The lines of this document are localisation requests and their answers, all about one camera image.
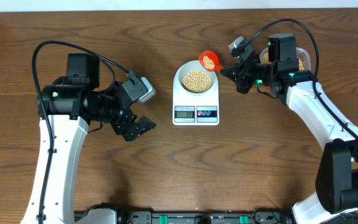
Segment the red plastic measuring scoop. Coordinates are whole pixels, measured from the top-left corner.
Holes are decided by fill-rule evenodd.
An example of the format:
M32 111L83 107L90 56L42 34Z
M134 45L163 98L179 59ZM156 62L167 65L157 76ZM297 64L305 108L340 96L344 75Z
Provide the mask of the red plastic measuring scoop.
M209 72L221 71L223 69L220 65L218 56L210 50L206 50L199 54L198 60L201 66Z

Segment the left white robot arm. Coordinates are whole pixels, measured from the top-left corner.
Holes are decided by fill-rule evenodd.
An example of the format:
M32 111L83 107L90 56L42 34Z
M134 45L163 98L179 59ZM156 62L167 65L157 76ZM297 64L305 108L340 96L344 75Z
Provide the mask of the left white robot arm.
M40 152L23 223L74 223L78 163L92 121L110 124L126 141L156 126L130 109L154 96L148 79L131 70L125 83L113 81L99 91L101 62L95 55L69 54L66 75L45 86L37 100Z

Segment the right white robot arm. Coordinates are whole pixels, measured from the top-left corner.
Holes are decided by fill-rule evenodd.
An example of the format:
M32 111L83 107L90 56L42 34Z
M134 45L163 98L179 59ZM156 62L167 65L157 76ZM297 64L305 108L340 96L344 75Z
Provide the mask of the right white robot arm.
M268 86L306 124L323 150L315 180L315 193L292 206L292 222L324 223L351 217L358 210L358 127L326 96L309 70L299 69L293 34L270 35L268 63L259 59L243 37L229 45L238 62L221 75L246 94L253 86Z

